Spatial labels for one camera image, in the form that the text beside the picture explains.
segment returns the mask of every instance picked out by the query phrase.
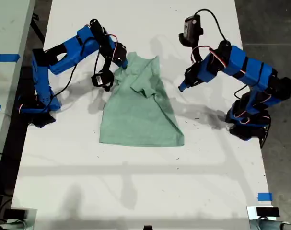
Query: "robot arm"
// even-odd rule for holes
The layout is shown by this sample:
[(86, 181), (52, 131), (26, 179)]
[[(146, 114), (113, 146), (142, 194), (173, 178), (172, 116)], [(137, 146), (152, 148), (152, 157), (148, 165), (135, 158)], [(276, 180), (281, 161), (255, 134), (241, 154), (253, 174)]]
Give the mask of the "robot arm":
[[(99, 50), (99, 54), (105, 58), (103, 69), (94, 73), (92, 83), (96, 87), (104, 87), (109, 91), (113, 84), (114, 76), (109, 70), (112, 62), (124, 69), (127, 68), (126, 47), (116, 39), (114, 42), (105, 28), (103, 28), (96, 19), (92, 19), (89, 25), (85, 25), (77, 32), (77, 35), (64, 43), (53, 47), (47, 51), (43, 49), (33, 50), (33, 80), (37, 95), (21, 97), (19, 99), (19, 113), (28, 114), (32, 123), (37, 127), (43, 127), (52, 123), (55, 119), (49, 115), (50, 111), (57, 111), (61, 105), (57, 95), (63, 92), (69, 85), (76, 66), (85, 57)], [(57, 56), (65, 54), (58, 60)], [(63, 71), (74, 67), (67, 86), (54, 94), (49, 86), (48, 71), (54, 74), (60, 74)]]
[(179, 40), (182, 45), (193, 48), (196, 62), (185, 71), (185, 80), (178, 87), (179, 90), (183, 92), (186, 88), (209, 82), (216, 77), (218, 71), (244, 83), (245, 87), (250, 88), (250, 92), (235, 101), (225, 121), (235, 124), (230, 133), (243, 140), (259, 137), (262, 146), (271, 123), (265, 109), (290, 98), (291, 80), (287, 77), (279, 79), (275, 69), (248, 58), (243, 50), (232, 46), (227, 40), (220, 42), (216, 50), (209, 48), (210, 53), (203, 60), (199, 54), (202, 46), (198, 46), (201, 35), (203, 30), (200, 27), (200, 16), (195, 14), (187, 18), (184, 33), (179, 34)]

